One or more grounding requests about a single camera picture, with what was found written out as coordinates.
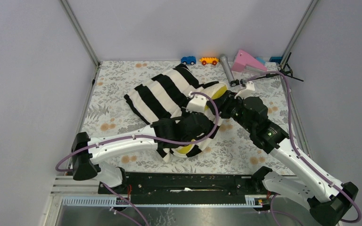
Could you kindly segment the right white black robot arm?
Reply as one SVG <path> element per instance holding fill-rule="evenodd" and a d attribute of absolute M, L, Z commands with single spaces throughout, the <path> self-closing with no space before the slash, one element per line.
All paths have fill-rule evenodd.
<path fill-rule="evenodd" d="M 207 102 L 212 113 L 223 119 L 233 119 L 249 133 L 253 144 L 287 166 L 300 183 L 276 173 L 269 167 L 261 167 L 251 177 L 254 192 L 283 195 L 306 208 L 322 226 L 335 226 L 348 222 L 344 215 L 354 208 L 357 223 L 362 213 L 355 203 L 358 187 L 352 182 L 343 183 L 308 157 L 293 137 L 268 117 L 268 108 L 259 97 L 241 98 L 226 91 L 213 103 Z"/>

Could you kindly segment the black white striped pillowcase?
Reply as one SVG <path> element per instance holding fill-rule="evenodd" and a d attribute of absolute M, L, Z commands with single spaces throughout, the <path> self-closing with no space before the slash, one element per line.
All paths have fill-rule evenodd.
<path fill-rule="evenodd" d="M 124 98 L 137 116 L 146 124 L 152 124 L 162 118 L 186 116 L 189 93 L 197 92 L 204 84 L 199 82 L 186 65 L 179 64 L 144 81 Z"/>

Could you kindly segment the yellow white pillow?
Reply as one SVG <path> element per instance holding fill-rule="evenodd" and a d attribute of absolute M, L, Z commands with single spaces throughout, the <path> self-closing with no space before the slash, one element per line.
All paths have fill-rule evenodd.
<path fill-rule="evenodd" d="M 225 83 L 211 82 L 211 83 L 204 84 L 202 88 L 198 88 L 197 92 L 202 92 L 202 93 L 208 95 L 212 100 L 216 100 L 220 96 L 222 96 L 227 90 L 228 89 L 227 89 L 227 86 L 225 85 Z M 209 107 L 213 107 L 213 106 L 211 105 L 211 103 L 209 101 L 208 101 L 208 104 L 210 106 L 206 105 L 205 109 L 203 111 L 203 114 L 205 115 L 205 117 L 211 121 L 211 125 L 210 125 L 207 133 L 209 133 L 212 130 L 212 128 L 214 126 L 214 122 L 215 122 L 214 110 L 211 110 L 209 108 Z M 182 147 L 178 147 L 175 149 L 171 149 L 170 153 L 172 155 L 180 157 L 180 158 L 191 158 L 191 157 L 194 157 L 194 156 L 202 153 L 204 149 L 208 148 L 208 146 L 214 139 L 220 126 L 222 125 L 222 122 L 223 122 L 223 119 L 219 118 L 215 131 L 213 132 L 213 134 L 211 134 L 211 136 L 209 136 L 204 141 L 197 143 L 197 144 L 190 144 L 187 146 L 182 146 Z"/>

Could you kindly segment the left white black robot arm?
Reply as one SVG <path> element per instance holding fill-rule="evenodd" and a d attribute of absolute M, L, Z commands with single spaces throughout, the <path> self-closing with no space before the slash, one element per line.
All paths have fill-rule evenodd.
<path fill-rule="evenodd" d="M 76 135 L 72 145 L 73 180 L 96 179 L 115 193 L 127 189 L 125 171 L 107 160 L 139 151 L 157 151 L 190 145 L 211 135 L 215 124 L 203 113 L 162 118 L 141 129 L 111 137 L 89 137 L 86 132 Z"/>

